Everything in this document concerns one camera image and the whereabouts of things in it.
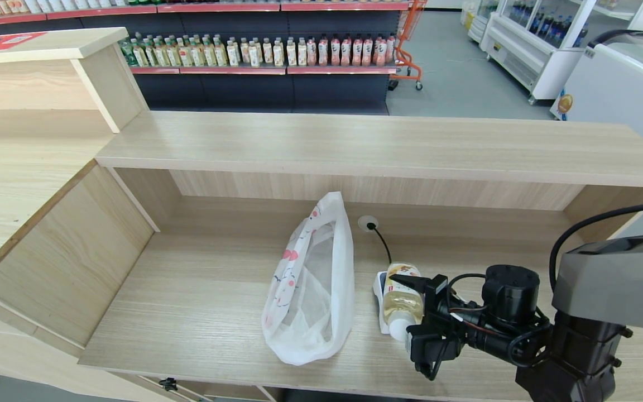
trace gray floor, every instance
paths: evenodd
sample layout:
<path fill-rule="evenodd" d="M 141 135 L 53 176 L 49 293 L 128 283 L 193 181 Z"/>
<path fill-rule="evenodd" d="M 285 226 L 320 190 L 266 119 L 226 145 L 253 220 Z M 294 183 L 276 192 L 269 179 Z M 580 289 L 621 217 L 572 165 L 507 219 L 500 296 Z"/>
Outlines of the gray floor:
<path fill-rule="evenodd" d="M 459 13 L 427 11 L 421 17 L 413 39 L 407 44 L 424 69 L 422 91 L 404 80 L 388 93 L 388 111 L 396 116 L 493 117 L 502 119 L 551 119 L 549 104 L 530 106 L 525 88 L 516 84 L 501 67 L 485 61 L 477 44 L 467 38 Z M 316 400 L 375 402 L 353 395 L 316 393 Z M 0 400 L 19 402 L 106 402 L 98 399 L 7 377 L 0 377 Z M 312 400 L 309 393 L 293 392 L 289 401 Z"/>

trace checkout counter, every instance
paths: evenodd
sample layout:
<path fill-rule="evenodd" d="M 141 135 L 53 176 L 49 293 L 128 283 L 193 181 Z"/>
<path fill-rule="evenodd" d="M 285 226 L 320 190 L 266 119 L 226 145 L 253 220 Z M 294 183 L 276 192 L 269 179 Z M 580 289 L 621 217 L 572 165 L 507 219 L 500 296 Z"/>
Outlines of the checkout counter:
<path fill-rule="evenodd" d="M 643 203 L 639 135 L 596 123 L 151 112 L 116 64 L 125 34 L 51 31 L 0 51 L 0 374 L 130 400 L 281 400 L 285 389 L 529 400 L 515 367 L 469 348 L 436 381 L 414 371 L 378 330 L 372 281 L 385 253 L 357 227 L 344 348 L 281 363 L 260 328 L 281 250 L 316 200 L 341 190 L 350 221 L 377 217 L 393 255 L 426 276 L 536 270 L 538 306 L 551 315 L 554 240 Z M 59 54 L 63 43 L 79 53 Z M 54 64 L 59 75 L 36 70 Z M 79 88 L 76 99 L 56 82 Z M 636 217 L 587 227 L 567 247 Z M 480 300 L 479 283 L 456 288 Z M 34 345 L 39 363 L 27 355 Z M 617 355 L 612 400 L 643 400 L 643 329 Z M 177 389 L 159 385 L 168 377 Z"/>

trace white plastic bag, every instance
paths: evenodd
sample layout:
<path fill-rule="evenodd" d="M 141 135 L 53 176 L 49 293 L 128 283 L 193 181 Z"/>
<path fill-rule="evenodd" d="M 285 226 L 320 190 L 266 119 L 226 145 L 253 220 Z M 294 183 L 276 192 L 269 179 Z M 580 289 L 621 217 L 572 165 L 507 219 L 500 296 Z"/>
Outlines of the white plastic bag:
<path fill-rule="evenodd" d="M 320 199 L 289 237 L 262 312 L 267 345 L 301 366 L 334 356 L 354 320 L 354 244 L 341 193 Z"/>

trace orange shopping cart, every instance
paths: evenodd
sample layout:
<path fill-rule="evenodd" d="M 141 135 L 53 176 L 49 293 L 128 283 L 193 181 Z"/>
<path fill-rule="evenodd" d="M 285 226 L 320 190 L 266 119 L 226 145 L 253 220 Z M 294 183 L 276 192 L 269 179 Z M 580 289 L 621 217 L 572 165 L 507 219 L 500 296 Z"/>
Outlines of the orange shopping cart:
<path fill-rule="evenodd" d="M 423 70 L 418 64 L 414 64 L 413 57 L 408 51 L 403 49 L 404 42 L 411 40 L 413 31 L 418 25 L 418 20 L 421 17 L 423 9 L 426 8 L 426 2 L 428 0 L 412 0 L 409 3 L 408 11 L 401 11 L 401 18 L 399 19 L 399 43 L 396 45 L 396 71 L 401 71 L 403 67 L 406 67 L 406 75 L 394 74 L 391 76 L 390 89 L 393 89 L 398 85 L 399 79 L 415 79 L 416 80 L 416 89 L 423 89 L 423 84 L 421 83 L 421 78 L 423 77 Z M 418 71 L 418 74 L 411 74 L 411 71 Z"/>

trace green bottle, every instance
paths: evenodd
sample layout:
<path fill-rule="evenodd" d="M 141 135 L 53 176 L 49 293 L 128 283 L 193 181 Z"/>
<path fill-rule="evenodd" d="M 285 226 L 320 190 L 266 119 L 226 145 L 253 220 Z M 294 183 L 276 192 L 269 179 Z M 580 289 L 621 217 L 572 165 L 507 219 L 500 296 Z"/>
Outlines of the green bottle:
<path fill-rule="evenodd" d="M 118 45 L 121 47 L 123 57 L 126 59 L 128 66 L 138 66 L 138 61 L 136 61 L 136 57 L 133 55 L 133 46 L 128 39 L 119 40 Z"/>

